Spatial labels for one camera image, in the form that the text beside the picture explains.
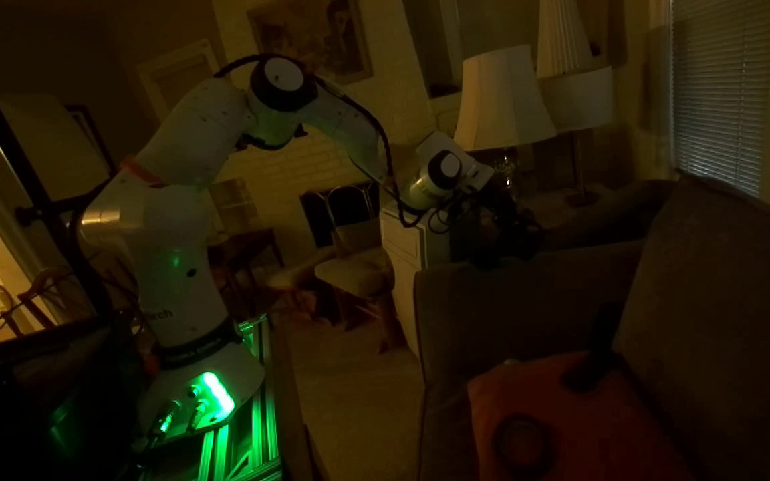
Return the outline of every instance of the white lampshade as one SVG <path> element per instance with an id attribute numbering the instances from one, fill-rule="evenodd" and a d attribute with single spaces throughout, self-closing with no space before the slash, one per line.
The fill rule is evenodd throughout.
<path id="1" fill-rule="evenodd" d="M 584 130 L 615 121 L 612 68 L 553 78 L 544 84 L 544 93 L 558 130 Z"/>
<path id="2" fill-rule="evenodd" d="M 454 142 L 505 149 L 553 137 L 530 46 L 478 54 L 462 62 L 462 98 Z"/>
<path id="3" fill-rule="evenodd" d="M 576 0 L 541 0 L 537 78 L 592 69 L 593 54 Z"/>

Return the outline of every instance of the window blind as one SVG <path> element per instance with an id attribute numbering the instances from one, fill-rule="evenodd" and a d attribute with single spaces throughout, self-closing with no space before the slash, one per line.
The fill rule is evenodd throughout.
<path id="1" fill-rule="evenodd" d="M 759 192 L 770 0 L 673 0 L 673 156 Z"/>

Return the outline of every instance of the lamp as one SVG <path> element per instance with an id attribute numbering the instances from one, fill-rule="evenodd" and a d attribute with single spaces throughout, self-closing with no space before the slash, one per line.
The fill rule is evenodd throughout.
<path id="1" fill-rule="evenodd" d="M 587 186 L 579 134 L 612 124 L 615 85 L 612 68 L 600 68 L 592 57 L 576 0 L 541 0 L 537 78 L 557 130 L 569 140 L 576 192 L 568 200 L 569 205 L 592 205 L 600 194 Z"/>
<path id="2" fill-rule="evenodd" d="M 513 149 L 557 134 L 530 46 L 478 54 L 462 62 L 462 98 L 454 142 L 466 153 L 502 149 L 513 194 Z"/>

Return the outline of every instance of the sofa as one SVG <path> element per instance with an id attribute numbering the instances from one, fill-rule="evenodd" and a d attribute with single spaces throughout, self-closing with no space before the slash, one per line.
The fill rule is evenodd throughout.
<path id="1" fill-rule="evenodd" d="M 698 176 L 621 197 L 532 259 L 418 276 L 423 481 L 478 475 L 470 380 L 588 347 L 611 304 L 612 351 L 696 478 L 770 478 L 770 205 Z"/>

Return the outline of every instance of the pillow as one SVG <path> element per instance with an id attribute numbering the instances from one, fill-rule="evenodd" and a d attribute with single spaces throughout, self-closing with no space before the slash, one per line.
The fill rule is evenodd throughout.
<path id="1" fill-rule="evenodd" d="M 608 372 L 588 392 L 576 392 L 562 382 L 562 376 L 584 363 L 587 356 L 588 352 L 565 352 L 530 363 L 505 363 L 470 380 L 469 402 L 478 478 L 517 481 L 494 447 L 494 435 L 513 419 L 521 419 L 530 428 L 526 440 L 521 439 L 521 452 L 537 455 L 544 452 L 544 444 L 549 444 L 549 467 L 544 467 L 544 478 L 696 478 L 621 372 Z"/>

